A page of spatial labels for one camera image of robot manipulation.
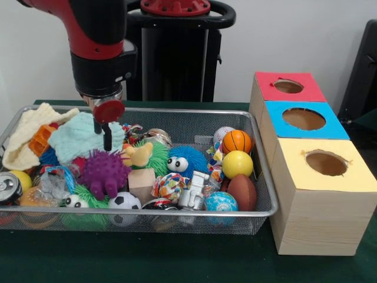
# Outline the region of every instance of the blue fuzzy toy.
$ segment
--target blue fuzzy toy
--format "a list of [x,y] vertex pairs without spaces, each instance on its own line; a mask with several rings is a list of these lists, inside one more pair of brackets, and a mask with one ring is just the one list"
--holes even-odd
[[192,179],[194,171],[208,173],[207,159],[204,155],[190,147],[180,146],[169,151],[167,167],[170,172],[177,172],[182,177]]
[[39,162],[41,162],[41,165],[60,165],[55,154],[55,150],[52,147],[50,147],[47,151],[45,151],[44,154],[42,154],[42,156],[39,158]]

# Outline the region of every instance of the blue patterned ball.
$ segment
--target blue patterned ball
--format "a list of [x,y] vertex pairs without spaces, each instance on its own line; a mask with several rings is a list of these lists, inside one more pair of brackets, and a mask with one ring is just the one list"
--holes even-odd
[[[207,197],[204,208],[207,211],[238,211],[237,201],[225,192],[212,193]],[[208,217],[207,220],[215,226],[229,226],[236,218],[234,217]]]

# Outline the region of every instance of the wooden box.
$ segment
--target wooden box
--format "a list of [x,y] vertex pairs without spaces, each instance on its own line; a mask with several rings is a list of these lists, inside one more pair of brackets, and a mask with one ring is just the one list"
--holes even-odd
[[327,103],[265,101],[265,105],[259,130],[270,168],[278,137],[349,139]]
[[281,255],[354,255],[377,204],[377,181],[349,140],[278,138],[270,217]]
[[266,108],[265,101],[326,102],[326,99],[309,73],[256,72],[249,112],[254,115],[259,127]]
[[139,198],[141,205],[154,199],[151,195],[156,177],[153,169],[132,170],[128,174],[128,187],[130,193]]

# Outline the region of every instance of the purple spiky ball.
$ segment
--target purple spiky ball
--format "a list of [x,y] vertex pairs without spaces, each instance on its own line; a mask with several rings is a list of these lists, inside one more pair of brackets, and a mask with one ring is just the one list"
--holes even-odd
[[123,165],[120,152],[108,153],[94,150],[90,153],[78,183],[86,185],[98,200],[105,195],[116,198],[118,191],[127,184],[131,168]]

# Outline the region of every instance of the yellow lemon ball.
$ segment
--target yellow lemon ball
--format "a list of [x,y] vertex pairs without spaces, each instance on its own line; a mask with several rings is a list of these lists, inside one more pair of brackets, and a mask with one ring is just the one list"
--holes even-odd
[[244,174],[249,177],[253,168],[252,158],[240,150],[228,153],[223,160],[223,172],[229,179],[236,177],[238,174]]
[[28,189],[33,187],[33,182],[31,180],[30,176],[27,175],[25,172],[18,171],[18,170],[12,170],[12,171],[10,171],[10,173],[15,175],[19,179],[19,181],[21,182],[22,192],[25,193]]

